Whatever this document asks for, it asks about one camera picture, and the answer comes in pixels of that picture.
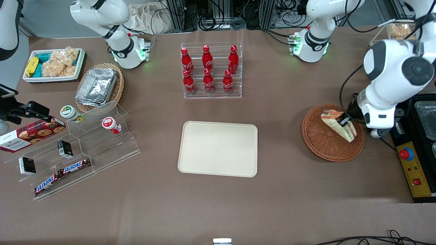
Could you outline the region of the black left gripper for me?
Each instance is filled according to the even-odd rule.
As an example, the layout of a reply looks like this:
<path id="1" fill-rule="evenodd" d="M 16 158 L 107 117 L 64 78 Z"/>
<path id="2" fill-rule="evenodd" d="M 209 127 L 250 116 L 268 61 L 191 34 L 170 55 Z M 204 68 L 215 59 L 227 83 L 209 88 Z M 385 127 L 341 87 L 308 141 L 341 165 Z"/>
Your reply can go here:
<path id="1" fill-rule="evenodd" d="M 364 115 L 358 105 L 358 99 L 361 97 L 361 94 L 364 95 L 364 93 L 354 93 L 353 94 L 353 99 L 352 101 L 350 101 L 349 105 L 348 105 L 348 109 L 347 109 L 347 113 L 349 116 L 347 115 L 341 115 L 338 117 L 338 124 L 341 127 L 346 127 L 347 124 L 350 121 L 356 121 L 359 124 L 366 124 Z"/>

